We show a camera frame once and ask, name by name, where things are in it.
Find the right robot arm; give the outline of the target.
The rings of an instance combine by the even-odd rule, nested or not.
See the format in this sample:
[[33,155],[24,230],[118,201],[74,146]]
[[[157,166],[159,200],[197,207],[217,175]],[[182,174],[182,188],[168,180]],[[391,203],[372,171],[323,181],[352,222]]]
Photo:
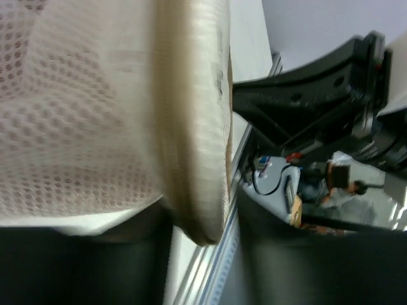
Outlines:
[[353,37],[295,70],[233,85],[233,110],[258,134],[254,151],[300,166],[336,151],[406,174],[406,111],[389,104],[393,53],[378,32]]

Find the cream mesh laundry bag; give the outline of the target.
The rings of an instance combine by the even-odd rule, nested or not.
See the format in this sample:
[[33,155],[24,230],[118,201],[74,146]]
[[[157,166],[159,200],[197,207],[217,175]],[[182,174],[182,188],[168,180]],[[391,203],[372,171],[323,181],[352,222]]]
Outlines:
[[1,217],[145,208],[220,241],[228,1],[2,1]]

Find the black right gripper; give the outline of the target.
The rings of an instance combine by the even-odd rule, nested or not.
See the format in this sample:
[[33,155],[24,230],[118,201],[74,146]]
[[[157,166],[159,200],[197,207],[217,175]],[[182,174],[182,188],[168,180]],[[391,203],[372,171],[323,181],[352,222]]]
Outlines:
[[392,52],[375,30],[297,69],[236,83],[233,110],[255,127],[283,126],[301,116],[282,156],[326,159],[336,151],[371,159],[378,149],[376,115],[388,101]]

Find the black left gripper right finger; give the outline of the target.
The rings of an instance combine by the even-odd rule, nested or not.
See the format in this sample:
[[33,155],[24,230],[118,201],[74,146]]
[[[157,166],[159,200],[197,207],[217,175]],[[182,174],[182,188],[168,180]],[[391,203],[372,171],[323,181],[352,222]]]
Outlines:
[[221,304],[405,304],[406,234],[296,229],[237,191],[240,244]]

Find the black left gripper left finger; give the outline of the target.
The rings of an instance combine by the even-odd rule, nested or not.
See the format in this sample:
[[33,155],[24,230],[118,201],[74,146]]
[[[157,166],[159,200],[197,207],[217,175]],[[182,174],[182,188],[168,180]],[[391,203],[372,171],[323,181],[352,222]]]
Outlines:
[[2,304],[161,304],[173,223],[161,203],[97,236],[1,229]]

